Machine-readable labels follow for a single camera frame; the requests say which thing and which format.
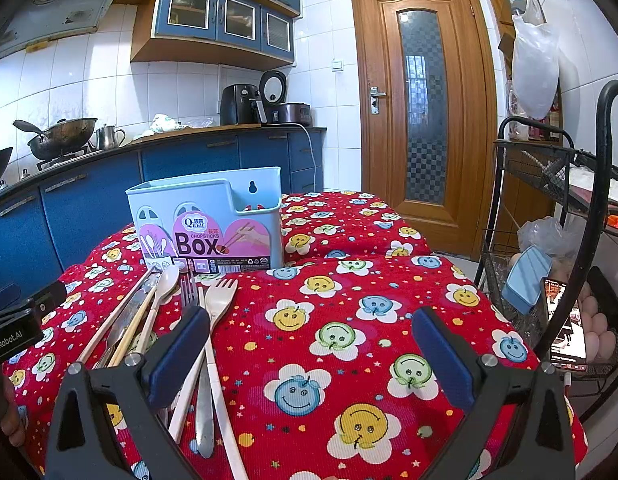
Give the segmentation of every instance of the smartphone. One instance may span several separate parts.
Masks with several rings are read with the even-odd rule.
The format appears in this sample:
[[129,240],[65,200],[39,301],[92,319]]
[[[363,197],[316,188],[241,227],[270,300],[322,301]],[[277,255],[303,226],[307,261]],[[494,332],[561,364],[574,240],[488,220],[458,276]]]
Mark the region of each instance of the smartphone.
[[[543,296],[547,313],[547,322],[552,318],[560,298],[563,297],[566,283],[543,279]],[[586,372],[585,334],[580,320],[578,301],[574,304],[569,317],[554,339],[550,350],[550,361],[563,370],[571,372]]]

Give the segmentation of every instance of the shelving unit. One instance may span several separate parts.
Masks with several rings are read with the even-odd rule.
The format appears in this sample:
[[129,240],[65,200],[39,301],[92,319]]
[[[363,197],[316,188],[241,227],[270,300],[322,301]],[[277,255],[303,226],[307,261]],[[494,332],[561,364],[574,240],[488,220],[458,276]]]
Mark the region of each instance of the shelving unit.
[[[618,81],[611,81],[605,85],[598,98],[596,108],[596,153],[576,150],[571,137],[564,130],[519,116],[510,116],[502,121],[499,128],[499,139],[495,141],[496,150],[496,178],[494,193],[483,240],[481,261],[476,270],[474,283],[478,286],[483,275],[486,275],[490,300],[494,306],[510,320],[516,331],[525,342],[533,347],[536,355],[543,359],[547,356],[551,344],[558,336],[576,302],[580,290],[587,279],[592,261],[598,246],[600,234],[603,232],[618,236],[618,229],[607,225],[610,205],[618,209],[618,203],[610,201],[609,183],[612,178],[618,180],[618,167],[612,166],[612,137],[611,137],[611,105],[618,96]],[[524,142],[505,140],[504,131],[508,123],[517,121],[528,126],[535,126],[548,132],[563,135],[569,147],[556,146],[539,142]],[[594,172],[594,182],[591,199],[579,196],[570,190],[570,164],[587,166]],[[552,201],[562,206],[561,224],[564,226],[567,213],[586,218],[580,248],[577,252],[573,271],[569,277],[563,296],[560,299],[556,312],[547,326],[538,316],[538,309],[533,308],[527,315],[519,313],[507,301],[502,299],[500,291],[508,275],[510,256],[518,252],[518,247],[497,243],[496,238],[502,232],[496,230],[496,222],[501,214],[501,186],[504,174],[508,173],[529,186],[541,191]],[[612,358],[605,363],[588,363],[587,373],[573,379],[579,381],[598,381],[598,399],[582,414],[580,420],[587,418],[609,399],[609,396],[618,387],[618,323],[610,330],[616,334],[616,351]]]

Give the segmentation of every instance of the kitchen counter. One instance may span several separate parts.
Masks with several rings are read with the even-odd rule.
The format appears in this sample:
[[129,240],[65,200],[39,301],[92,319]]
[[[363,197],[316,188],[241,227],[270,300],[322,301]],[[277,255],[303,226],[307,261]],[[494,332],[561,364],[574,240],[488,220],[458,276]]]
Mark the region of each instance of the kitchen counter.
[[[66,162],[56,164],[55,166],[52,166],[46,170],[39,171],[38,173],[35,173],[30,177],[20,180],[15,184],[11,184],[6,189],[0,191],[0,202],[10,198],[12,195],[23,189],[26,189],[27,187],[34,186],[39,182],[48,179],[49,177],[56,176],[65,171],[73,170],[74,168],[79,168],[80,166],[83,166],[84,164],[88,164],[90,162],[95,162],[103,158],[109,158],[115,155],[119,155],[121,153],[128,153],[133,151],[138,151],[139,156],[139,150],[141,148],[147,148],[148,146],[154,147],[163,144],[174,144],[175,142],[179,142],[182,140],[189,140],[196,137],[213,136],[219,134],[248,134],[249,132],[261,131],[279,132],[280,130],[285,130],[286,132],[302,131],[302,129],[298,126],[288,125],[262,127],[260,124],[231,124],[229,126],[210,126],[208,128],[186,128],[184,130],[177,130],[175,132],[166,132],[163,134],[153,134],[153,136],[148,137],[140,137],[139,139],[132,140],[124,146],[116,148],[115,150],[87,153],[87,155],[78,156],[76,158],[72,158],[71,160],[67,160]],[[307,130],[310,132],[324,132],[326,131],[326,128],[312,127],[307,128]]]

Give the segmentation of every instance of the blue gripper pad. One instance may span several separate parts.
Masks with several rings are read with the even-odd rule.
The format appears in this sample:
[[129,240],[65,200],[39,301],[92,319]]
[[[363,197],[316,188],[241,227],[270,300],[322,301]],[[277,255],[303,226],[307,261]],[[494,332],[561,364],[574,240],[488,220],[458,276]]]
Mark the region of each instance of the blue gripper pad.
[[413,313],[411,332],[451,405],[470,412],[481,382],[476,352],[429,306]]
[[152,410],[166,408],[173,401],[207,342],[209,325],[207,311],[193,306],[147,352],[142,386]]

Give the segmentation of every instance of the frying pan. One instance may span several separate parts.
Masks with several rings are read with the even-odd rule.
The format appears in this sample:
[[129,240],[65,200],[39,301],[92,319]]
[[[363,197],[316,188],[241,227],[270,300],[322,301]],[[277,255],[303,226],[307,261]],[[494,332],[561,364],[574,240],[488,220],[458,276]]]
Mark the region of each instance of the frying pan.
[[59,120],[44,132],[26,121],[15,120],[13,125],[23,131],[37,134],[28,142],[31,153],[40,160],[52,160],[63,153],[71,153],[83,147],[93,134],[97,119]]

